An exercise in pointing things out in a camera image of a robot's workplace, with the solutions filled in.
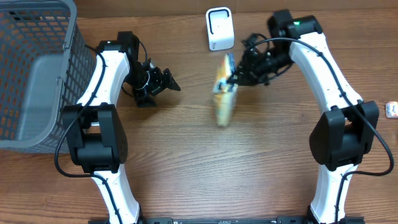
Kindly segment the yellow snack bag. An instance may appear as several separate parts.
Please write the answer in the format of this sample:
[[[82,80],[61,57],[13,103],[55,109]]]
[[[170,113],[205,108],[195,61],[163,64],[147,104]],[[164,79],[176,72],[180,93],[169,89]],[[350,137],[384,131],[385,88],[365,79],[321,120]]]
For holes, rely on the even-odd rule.
[[[238,84],[234,82],[234,72],[234,54],[227,53],[217,69],[213,86],[215,116],[219,127],[229,125],[236,104]]]

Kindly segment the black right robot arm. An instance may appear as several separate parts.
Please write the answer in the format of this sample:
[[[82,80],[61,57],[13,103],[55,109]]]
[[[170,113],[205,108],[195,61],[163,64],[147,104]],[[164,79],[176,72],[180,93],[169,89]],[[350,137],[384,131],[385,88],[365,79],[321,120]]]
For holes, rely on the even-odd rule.
[[[323,29],[314,16],[293,18],[284,9],[267,22],[270,37],[251,34],[234,79],[239,85],[268,85],[296,65],[317,99],[320,119],[309,137],[318,163],[315,196],[304,223],[362,223],[345,213],[352,176],[372,147],[379,109],[348,83],[335,62]]]

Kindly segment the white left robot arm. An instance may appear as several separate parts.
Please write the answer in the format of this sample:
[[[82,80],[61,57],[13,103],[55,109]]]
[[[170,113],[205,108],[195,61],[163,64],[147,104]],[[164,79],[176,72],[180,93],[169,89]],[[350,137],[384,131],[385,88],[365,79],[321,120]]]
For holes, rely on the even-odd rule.
[[[93,49],[96,67],[83,96],[64,106],[62,120],[72,162],[81,166],[81,178],[98,186],[109,212],[107,223],[145,223],[125,170],[128,141],[116,103],[123,85],[132,87],[130,97],[140,108],[156,105],[153,97],[165,89],[179,91],[169,69],[161,70],[150,58],[138,60],[144,44],[131,31],[116,40],[102,40]]]

